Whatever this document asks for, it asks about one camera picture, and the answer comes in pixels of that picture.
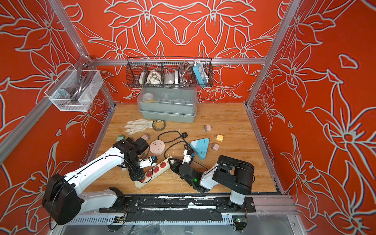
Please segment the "green plug adapter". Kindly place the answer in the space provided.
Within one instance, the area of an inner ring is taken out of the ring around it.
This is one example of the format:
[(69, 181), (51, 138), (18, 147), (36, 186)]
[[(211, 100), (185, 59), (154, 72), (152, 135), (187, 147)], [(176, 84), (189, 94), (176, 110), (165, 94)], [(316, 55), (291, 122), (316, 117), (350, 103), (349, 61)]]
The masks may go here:
[(122, 140), (125, 140), (125, 135), (119, 135), (116, 139), (117, 142)]

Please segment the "pink plug adapter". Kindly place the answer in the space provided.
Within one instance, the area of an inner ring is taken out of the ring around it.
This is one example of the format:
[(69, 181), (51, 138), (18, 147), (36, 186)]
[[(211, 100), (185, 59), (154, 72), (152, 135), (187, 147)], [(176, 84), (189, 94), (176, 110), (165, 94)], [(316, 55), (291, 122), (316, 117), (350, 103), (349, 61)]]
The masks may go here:
[(148, 140), (150, 140), (150, 135), (144, 134), (144, 135), (142, 135), (142, 139), (144, 139), (145, 141), (148, 141)]
[(211, 148), (212, 148), (212, 150), (214, 150), (214, 151), (219, 151), (219, 149), (220, 149), (220, 145), (217, 144), (217, 143), (213, 143), (213, 144), (211, 145)]
[(211, 127), (210, 125), (205, 125), (205, 126), (204, 126), (204, 130), (205, 130), (206, 132), (209, 132), (209, 131), (212, 130), (212, 127)]

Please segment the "white power strip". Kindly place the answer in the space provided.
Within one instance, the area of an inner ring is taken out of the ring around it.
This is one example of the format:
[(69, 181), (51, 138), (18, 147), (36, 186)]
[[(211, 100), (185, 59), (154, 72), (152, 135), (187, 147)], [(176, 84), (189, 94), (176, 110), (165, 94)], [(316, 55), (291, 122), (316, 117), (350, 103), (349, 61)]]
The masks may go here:
[(154, 179), (156, 179), (158, 176), (165, 173), (167, 170), (170, 169), (170, 160), (172, 157), (168, 157), (161, 163), (159, 163), (156, 166), (153, 166), (151, 170), (147, 171), (145, 173), (145, 177), (142, 181), (135, 181), (135, 187), (140, 189), (144, 187), (146, 184), (150, 183)]

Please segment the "pink round power socket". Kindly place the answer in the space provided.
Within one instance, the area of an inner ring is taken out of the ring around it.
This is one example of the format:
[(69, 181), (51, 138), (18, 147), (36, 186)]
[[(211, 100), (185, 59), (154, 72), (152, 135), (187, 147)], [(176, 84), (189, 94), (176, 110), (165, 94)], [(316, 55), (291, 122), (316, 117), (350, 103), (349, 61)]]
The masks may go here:
[(155, 140), (150, 144), (150, 152), (153, 156), (160, 156), (165, 151), (165, 143), (161, 140)]

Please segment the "yellow plug adapter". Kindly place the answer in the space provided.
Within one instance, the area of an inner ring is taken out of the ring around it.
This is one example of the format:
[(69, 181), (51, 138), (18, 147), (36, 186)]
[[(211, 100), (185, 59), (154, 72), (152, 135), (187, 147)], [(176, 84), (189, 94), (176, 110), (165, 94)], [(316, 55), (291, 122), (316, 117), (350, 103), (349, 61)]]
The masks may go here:
[(216, 141), (218, 141), (218, 142), (223, 142), (223, 140), (224, 140), (224, 136), (221, 135), (221, 134), (217, 134), (217, 135), (215, 136), (215, 139), (216, 139)]

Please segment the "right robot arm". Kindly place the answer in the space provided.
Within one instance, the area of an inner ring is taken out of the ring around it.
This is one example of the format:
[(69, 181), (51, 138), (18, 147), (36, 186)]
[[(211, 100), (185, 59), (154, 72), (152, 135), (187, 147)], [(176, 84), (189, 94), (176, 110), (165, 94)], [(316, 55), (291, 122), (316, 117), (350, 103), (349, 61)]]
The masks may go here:
[(252, 192), (255, 167), (248, 162), (220, 155), (217, 163), (207, 171), (197, 171), (191, 166), (192, 151), (186, 150), (183, 160), (168, 158), (171, 170), (199, 193), (211, 191), (217, 185), (230, 189), (230, 205), (243, 206)]

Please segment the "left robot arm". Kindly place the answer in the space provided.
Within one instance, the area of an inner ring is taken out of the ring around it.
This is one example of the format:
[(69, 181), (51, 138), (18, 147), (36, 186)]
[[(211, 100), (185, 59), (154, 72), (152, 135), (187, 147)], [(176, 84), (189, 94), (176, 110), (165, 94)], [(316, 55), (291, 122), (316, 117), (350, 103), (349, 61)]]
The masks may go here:
[(116, 142), (100, 157), (77, 170), (65, 175), (53, 175), (48, 180), (42, 200), (43, 208), (49, 213), (49, 220), (53, 220), (57, 225), (65, 225), (84, 212), (128, 212), (129, 204), (125, 195), (116, 187), (96, 193), (84, 191), (117, 166), (128, 169), (131, 181), (144, 183), (144, 168), (153, 168), (158, 161), (155, 156), (141, 158), (143, 153), (149, 151), (150, 147), (145, 139), (138, 138), (133, 141), (127, 138)]

